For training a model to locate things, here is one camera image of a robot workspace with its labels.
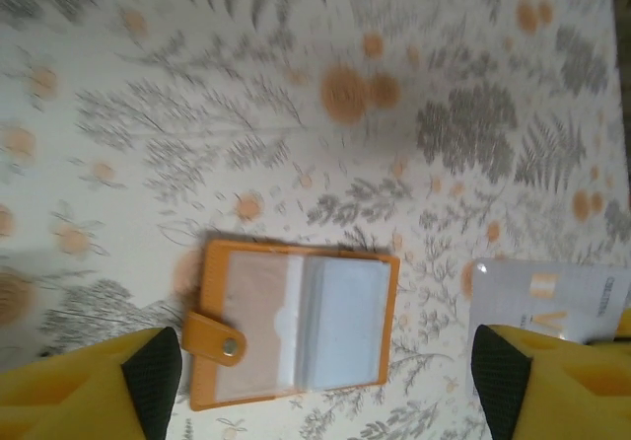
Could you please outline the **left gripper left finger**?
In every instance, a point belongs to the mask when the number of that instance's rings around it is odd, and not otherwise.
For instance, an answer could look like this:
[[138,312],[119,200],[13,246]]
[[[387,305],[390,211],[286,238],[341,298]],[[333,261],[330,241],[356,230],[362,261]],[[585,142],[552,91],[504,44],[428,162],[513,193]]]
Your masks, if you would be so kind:
[[182,371],[172,328],[140,330],[1,376],[4,439],[164,439]]

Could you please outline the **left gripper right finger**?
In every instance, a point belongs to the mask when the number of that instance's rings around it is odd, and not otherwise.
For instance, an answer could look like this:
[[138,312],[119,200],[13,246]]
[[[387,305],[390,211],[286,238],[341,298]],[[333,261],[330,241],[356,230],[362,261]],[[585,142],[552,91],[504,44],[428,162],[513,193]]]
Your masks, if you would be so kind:
[[481,325],[471,375],[494,439],[627,439],[630,336],[579,344]]

